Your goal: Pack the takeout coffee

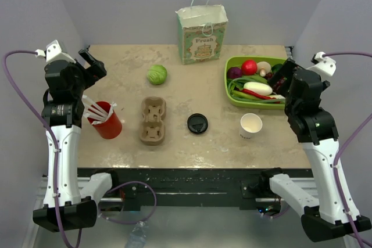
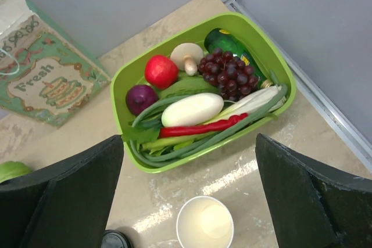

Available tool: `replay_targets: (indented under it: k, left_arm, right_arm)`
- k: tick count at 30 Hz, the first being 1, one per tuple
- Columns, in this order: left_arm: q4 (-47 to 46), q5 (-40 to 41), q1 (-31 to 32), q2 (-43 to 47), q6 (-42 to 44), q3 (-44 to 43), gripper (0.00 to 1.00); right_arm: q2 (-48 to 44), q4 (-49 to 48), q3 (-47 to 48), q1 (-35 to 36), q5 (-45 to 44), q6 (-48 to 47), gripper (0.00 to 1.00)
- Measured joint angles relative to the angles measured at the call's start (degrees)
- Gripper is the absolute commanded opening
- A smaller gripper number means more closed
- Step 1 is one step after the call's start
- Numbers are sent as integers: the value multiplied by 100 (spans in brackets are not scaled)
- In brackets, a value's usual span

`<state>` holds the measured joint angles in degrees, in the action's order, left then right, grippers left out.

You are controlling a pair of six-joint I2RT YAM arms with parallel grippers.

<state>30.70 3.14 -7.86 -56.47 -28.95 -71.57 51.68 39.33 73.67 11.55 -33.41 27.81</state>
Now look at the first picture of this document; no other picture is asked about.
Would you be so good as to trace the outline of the white paper coffee cup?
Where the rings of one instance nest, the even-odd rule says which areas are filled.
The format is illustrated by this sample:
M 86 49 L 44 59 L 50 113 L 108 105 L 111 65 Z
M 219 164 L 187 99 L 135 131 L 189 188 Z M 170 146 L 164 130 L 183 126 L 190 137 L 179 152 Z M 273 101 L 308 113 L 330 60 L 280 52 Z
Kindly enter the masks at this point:
M 239 135 L 249 139 L 262 130 L 262 119 L 253 113 L 244 114 L 240 119 Z

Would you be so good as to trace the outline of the green paper gift bag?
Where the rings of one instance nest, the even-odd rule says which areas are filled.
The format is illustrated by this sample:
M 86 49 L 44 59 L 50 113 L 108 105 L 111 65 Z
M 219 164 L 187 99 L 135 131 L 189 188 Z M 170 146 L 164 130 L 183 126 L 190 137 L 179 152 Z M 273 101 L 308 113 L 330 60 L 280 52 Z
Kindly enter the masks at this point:
M 178 20 L 178 53 L 188 65 L 220 58 L 228 23 L 223 5 L 195 5 L 176 11 Z

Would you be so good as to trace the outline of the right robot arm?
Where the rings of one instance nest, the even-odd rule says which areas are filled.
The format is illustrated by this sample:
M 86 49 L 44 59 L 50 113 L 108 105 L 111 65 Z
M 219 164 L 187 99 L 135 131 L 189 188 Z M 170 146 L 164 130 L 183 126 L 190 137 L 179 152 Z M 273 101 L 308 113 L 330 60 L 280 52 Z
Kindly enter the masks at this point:
M 287 59 L 269 79 L 269 85 L 283 81 L 279 94 L 285 98 L 284 112 L 310 162 L 317 197 L 308 194 L 280 168 L 262 172 L 259 191 L 265 197 L 276 194 L 284 198 L 300 216 L 307 237 L 322 242 L 368 231 L 371 221 L 354 204 L 339 156 L 335 120 L 320 107 L 321 94 L 330 86 L 324 77 L 335 73 L 335 60 L 319 52 L 312 62 L 305 69 Z

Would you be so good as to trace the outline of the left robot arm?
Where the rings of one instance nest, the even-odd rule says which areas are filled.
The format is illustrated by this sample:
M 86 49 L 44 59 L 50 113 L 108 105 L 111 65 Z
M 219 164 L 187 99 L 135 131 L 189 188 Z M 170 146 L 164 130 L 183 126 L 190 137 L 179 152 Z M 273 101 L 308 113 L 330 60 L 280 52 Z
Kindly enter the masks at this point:
M 92 175 L 83 188 L 78 185 L 83 93 L 107 75 L 104 64 L 86 49 L 79 55 L 88 68 L 62 53 L 44 68 L 48 89 L 41 117 L 48 140 L 48 182 L 43 206 L 34 210 L 33 221 L 51 232 L 93 227 L 103 196 L 120 192 L 120 182 L 105 172 Z

